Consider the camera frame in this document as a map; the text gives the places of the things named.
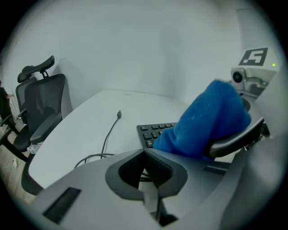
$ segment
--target mesh backrest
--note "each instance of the mesh backrest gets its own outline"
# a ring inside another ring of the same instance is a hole
[[[65,75],[57,74],[36,81],[25,90],[28,125],[32,135],[53,113],[61,113],[61,99]]]
[[[25,89],[26,87],[37,81],[36,77],[32,77],[30,79],[27,79],[26,81],[22,82],[21,84],[19,84],[17,87],[16,87],[16,97],[17,97],[17,101],[18,101],[18,105],[19,105],[19,111],[23,111],[24,109],[26,109],[26,104],[25,104],[25,95],[24,95],[24,92],[25,92]],[[27,124],[27,115],[23,115],[22,117],[22,121]]]

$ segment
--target desk surface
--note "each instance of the desk surface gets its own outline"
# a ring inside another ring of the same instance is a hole
[[[111,131],[104,153],[119,154],[142,148],[137,125],[177,122],[189,106],[169,97],[125,94],[103,90],[77,107],[44,141],[29,167],[30,176],[47,188],[72,171],[82,158],[101,153],[119,110],[122,118]]]

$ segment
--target blue cloth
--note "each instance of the blue cloth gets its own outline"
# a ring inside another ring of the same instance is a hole
[[[215,80],[188,107],[175,127],[163,131],[153,147],[207,159],[203,152],[209,140],[240,132],[250,122],[251,118],[233,86]]]

